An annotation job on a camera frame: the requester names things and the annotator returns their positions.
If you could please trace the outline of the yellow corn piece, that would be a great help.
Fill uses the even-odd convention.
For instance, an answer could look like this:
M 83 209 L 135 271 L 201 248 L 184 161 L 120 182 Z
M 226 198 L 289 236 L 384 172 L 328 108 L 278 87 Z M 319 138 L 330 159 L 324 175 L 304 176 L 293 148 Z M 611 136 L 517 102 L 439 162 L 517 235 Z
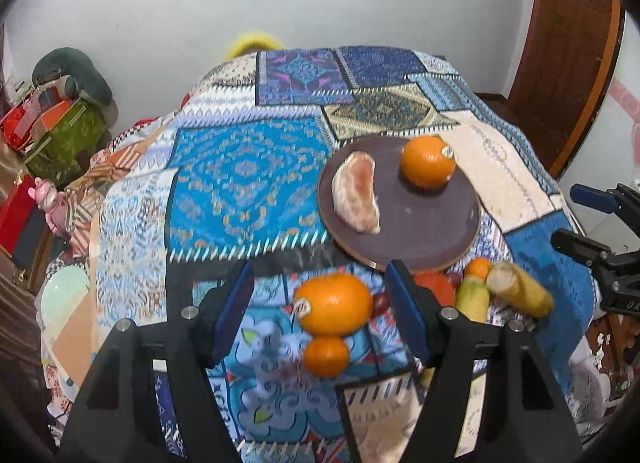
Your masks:
M 528 272 L 513 263 L 504 261 L 492 266 L 486 285 L 495 297 L 529 317 L 547 317 L 555 306 L 551 293 Z

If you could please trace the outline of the large orange with sticker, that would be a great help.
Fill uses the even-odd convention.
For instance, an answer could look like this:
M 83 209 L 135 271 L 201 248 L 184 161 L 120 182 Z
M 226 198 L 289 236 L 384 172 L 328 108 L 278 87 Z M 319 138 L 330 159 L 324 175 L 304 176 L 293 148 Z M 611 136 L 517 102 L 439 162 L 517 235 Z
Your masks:
M 356 275 L 330 273 L 302 283 L 292 299 L 300 327 L 314 336 L 345 337 L 368 322 L 373 296 Z

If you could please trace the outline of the small orange behind corn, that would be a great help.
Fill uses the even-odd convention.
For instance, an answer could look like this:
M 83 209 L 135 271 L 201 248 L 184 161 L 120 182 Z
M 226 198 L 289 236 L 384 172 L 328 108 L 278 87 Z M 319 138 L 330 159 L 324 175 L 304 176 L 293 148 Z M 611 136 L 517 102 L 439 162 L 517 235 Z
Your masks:
M 489 275 L 491 266 L 491 261 L 489 261 L 488 258 L 476 257 L 464 268 L 464 276 L 465 278 L 473 277 L 485 282 Z

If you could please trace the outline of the red tomato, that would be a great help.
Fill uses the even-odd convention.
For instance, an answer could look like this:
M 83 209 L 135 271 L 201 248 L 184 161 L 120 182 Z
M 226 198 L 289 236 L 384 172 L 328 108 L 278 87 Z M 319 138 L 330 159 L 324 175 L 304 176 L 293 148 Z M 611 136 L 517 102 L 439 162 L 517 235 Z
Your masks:
M 413 277 L 419 287 L 430 290 L 440 305 L 454 306 L 456 289 L 446 275 L 439 272 L 423 272 Z

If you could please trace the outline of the dark purple round plate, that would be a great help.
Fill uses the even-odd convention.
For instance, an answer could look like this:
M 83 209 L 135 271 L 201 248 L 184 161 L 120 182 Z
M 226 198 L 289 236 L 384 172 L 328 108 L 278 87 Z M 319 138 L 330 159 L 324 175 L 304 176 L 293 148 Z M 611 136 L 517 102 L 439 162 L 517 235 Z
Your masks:
M 480 198 L 461 171 L 439 192 L 421 192 L 401 174 L 406 138 L 358 137 L 334 152 L 318 183 L 322 223 L 335 243 L 360 263 L 383 271 L 400 259 L 412 272 L 439 271 L 469 252 L 480 229 Z M 381 231 L 360 233 L 334 211 L 332 179 L 350 153 L 363 151 L 375 160 L 373 190 Z

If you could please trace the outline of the brown wooden door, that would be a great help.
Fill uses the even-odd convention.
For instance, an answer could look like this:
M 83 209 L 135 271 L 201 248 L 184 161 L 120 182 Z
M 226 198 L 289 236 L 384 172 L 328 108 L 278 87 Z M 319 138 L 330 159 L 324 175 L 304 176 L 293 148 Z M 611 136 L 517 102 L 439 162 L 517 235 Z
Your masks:
M 508 106 L 544 168 L 559 177 L 611 81 L 624 28 L 620 0 L 534 0 Z

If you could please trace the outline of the orange on plate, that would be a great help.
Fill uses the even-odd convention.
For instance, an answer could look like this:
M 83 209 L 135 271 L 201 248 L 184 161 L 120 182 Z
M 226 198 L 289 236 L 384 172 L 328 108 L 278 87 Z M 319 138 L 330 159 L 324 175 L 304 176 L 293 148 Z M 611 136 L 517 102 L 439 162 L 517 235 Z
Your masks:
M 418 189 L 444 188 L 454 176 L 454 150 L 439 136 L 420 136 L 407 142 L 400 157 L 400 171 Z

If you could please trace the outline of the dark red grape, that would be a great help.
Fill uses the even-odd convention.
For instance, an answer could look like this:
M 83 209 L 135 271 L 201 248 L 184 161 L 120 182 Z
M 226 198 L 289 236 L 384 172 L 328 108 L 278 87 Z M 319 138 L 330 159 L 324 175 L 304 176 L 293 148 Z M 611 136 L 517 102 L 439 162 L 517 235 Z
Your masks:
M 387 292 L 375 293 L 372 297 L 371 317 L 384 315 L 390 309 L 390 295 Z

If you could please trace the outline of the small mandarin orange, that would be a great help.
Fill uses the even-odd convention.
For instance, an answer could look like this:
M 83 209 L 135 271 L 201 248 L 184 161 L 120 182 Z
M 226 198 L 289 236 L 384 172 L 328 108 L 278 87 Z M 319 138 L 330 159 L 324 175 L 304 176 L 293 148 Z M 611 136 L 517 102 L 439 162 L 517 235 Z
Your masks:
M 333 379 L 349 366 L 349 348 L 340 337 L 314 337 L 304 350 L 303 365 L 314 376 Z

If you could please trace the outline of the pink toy figure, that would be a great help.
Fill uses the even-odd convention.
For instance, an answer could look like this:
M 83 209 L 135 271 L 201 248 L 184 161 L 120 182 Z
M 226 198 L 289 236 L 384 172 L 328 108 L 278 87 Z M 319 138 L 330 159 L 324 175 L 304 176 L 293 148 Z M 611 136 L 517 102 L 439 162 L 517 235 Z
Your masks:
M 66 193 L 58 191 L 58 188 L 50 180 L 36 177 L 35 187 L 29 189 L 28 194 L 35 201 L 38 209 L 44 213 L 46 223 L 53 235 L 68 240 L 70 231 L 67 229 Z

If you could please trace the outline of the peeled pomelo segment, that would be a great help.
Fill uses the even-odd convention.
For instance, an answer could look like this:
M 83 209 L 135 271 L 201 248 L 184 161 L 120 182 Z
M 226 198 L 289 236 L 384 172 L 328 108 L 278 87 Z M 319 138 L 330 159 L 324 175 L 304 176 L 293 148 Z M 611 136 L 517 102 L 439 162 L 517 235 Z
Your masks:
M 375 160 L 369 153 L 350 153 L 337 168 L 331 183 L 334 212 L 359 233 L 377 235 L 381 215 L 374 193 Z

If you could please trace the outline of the patchwork patterned bedspread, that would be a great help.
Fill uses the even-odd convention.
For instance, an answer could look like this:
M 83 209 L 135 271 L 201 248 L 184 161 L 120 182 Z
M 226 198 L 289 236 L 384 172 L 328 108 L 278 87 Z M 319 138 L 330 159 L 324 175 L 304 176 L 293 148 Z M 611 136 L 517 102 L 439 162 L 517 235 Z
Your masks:
M 42 299 L 43 319 L 52 323 L 53 298 L 65 298 L 66 324 L 52 353 L 76 386 L 73 405 L 119 320 L 166 322 L 200 305 L 247 261 L 252 296 L 230 353 L 206 372 L 237 462 L 405 462 L 435 371 L 411 353 L 392 305 L 341 337 L 349 366 L 321 379 L 303 365 L 318 336 L 300 327 L 292 299 L 302 283 L 330 273 L 356 275 L 372 296 L 387 292 L 390 263 L 383 271 L 360 263 L 323 225 L 319 178 L 334 152 L 358 137 L 433 135 L 454 150 L 456 171 L 480 198 L 480 229 L 456 264 L 407 269 L 412 278 L 442 273 L 456 292 L 476 257 L 528 272 L 553 296 L 550 315 L 529 317 L 489 292 L 484 324 L 515 321 L 533 335 L 566 403 L 568 361 L 592 317 L 596 285 L 551 245 L 556 229 L 574 229 L 558 183 L 518 127 L 492 112 L 449 62 L 346 46 L 270 50 L 221 64 L 134 145 L 136 163 L 107 187 L 91 218 L 86 266 L 59 271 Z M 475 361 L 455 462 L 475 448 L 486 373 L 486 360 Z M 153 362 L 153 379 L 167 450 L 175 462 L 190 462 L 165 360 Z

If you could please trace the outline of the red orange boxes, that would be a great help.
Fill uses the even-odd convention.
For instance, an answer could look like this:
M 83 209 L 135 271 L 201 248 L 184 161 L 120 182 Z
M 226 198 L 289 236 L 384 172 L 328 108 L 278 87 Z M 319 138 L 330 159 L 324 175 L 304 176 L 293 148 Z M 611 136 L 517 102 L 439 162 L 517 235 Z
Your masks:
M 1 131 L 14 150 L 29 142 L 38 142 L 53 124 L 70 108 L 75 96 L 73 88 L 49 86 L 31 92 L 20 104 L 1 118 Z

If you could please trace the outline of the dark green plush toy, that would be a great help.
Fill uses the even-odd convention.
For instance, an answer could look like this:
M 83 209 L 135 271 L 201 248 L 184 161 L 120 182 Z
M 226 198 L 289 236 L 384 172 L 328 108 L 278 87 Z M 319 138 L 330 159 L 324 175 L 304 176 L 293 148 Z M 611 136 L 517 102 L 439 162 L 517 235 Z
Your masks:
M 93 104 L 108 106 L 113 92 L 91 59 L 73 47 L 53 49 L 45 54 L 32 70 L 32 84 L 40 86 L 69 76 L 79 95 L 86 95 Z

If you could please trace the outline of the yellow plush toy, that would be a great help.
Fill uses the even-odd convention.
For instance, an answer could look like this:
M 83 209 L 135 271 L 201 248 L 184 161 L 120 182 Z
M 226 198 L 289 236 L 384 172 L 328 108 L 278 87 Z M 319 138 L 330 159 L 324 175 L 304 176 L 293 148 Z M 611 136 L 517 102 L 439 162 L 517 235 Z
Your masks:
M 229 61 L 247 54 L 284 49 L 281 41 L 264 32 L 240 35 L 230 46 L 224 60 Z

